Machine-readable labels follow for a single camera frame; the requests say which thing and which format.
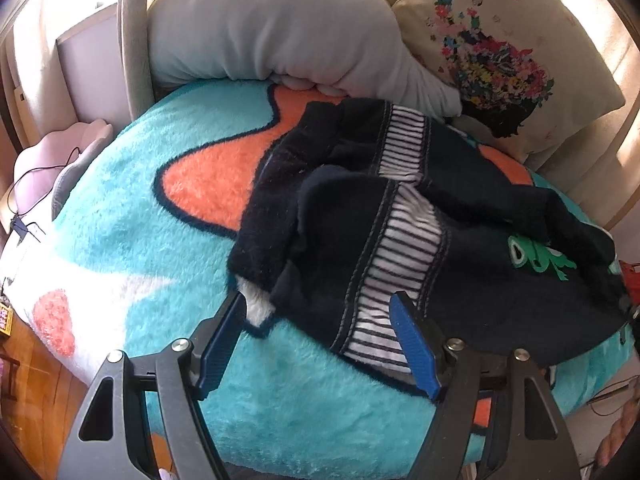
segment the garment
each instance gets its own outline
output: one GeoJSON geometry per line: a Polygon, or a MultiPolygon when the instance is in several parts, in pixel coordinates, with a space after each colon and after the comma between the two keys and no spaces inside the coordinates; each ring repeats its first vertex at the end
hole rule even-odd
{"type": "Polygon", "coordinates": [[[624,324],[614,258],[554,191],[513,184],[444,124],[346,99],[309,104],[273,148],[228,267],[331,351],[409,374],[388,318],[397,290],[445,336],[547,367],[624,324]]]}

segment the red object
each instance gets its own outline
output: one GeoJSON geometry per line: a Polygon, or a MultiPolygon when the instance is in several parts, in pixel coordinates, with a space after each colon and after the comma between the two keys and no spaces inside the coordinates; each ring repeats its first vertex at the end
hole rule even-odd
{"type": "Polygon", "coordinates": [[[640,263],[628,264],[620,261],[620,267],[622,267],[622,279],[625,280],[625,285],[631,296],[631,301],[634,305],[640,304],[640,272],[636,271],[636,267],[640,268],[640,263]]]}

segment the black and white striped fabric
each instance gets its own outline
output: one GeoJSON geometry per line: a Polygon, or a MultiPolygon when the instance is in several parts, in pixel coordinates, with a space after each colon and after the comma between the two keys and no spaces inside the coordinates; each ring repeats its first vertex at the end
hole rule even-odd
{"type": "Polygon", "coordinates": [[[356,295],[356,323],[344,352],[364,364],[404,374],[411,370],[389,321],[389,299],[404,290],[418,300],[442,238],[433,206],[413,186],[422,179],[429,127],[419,112],[392,107],[378,174],[401,184],[356,295]]]}

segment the blue gripper pad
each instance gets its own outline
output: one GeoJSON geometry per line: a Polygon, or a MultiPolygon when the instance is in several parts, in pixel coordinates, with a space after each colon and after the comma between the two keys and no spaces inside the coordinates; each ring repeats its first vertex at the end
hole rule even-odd
{"type": "Polygon", "coordinates": [[[219,313],[210,321],[216,323],[219,315],[222,316],[222,320],[219,321],[219,325],[214,330],[213,336],[200,358],[200,378],[194,386],[195,397],[198,400],[206,399],[210,392],[220,386],[220,381],[244,326],[246,318],[244,297],[240,294],[236,295],[235,300],[228,308],[225,308],[223,304],[219,313]]]}
{"type": "Polygon", "coordinates": [[[437,399],[442,384],[436,374],[433,353],[397,294],[389,300],[389,319],[414,375],[416,386],[425,391],[431,400],[437,399]]]}

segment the metal screw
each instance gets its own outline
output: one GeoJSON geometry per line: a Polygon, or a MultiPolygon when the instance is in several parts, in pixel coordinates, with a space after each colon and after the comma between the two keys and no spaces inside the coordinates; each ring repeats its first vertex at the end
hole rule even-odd
{"type": "Polygon", "coordinates": [[[457,337],[452,337],[447,341],[447,348],[452,352],[460,352],[465,347],[465,342],[457,337]]]}
{"type": "Polygon", "coordinates": [[[528,361],[531,359],[529,352],[527,352],[524,348],[516,348],[513,351],[513,355],[516,357],[518,361],[528,361]]]}
{"type": "Polygon", "coordinates": [[[171,350],[174,352],[182,352],[189,347],[189,340],[181,337],[180,339],[176,339],[173,343],[171,343],[171,350]]]}
{"type": "Polygon", "coordinates": [[[122,352],[120,350],[111,350],[109,355],[107,355],[107,361],[110,363],[117,363],[120,359],[122,359],[122,352]]]}

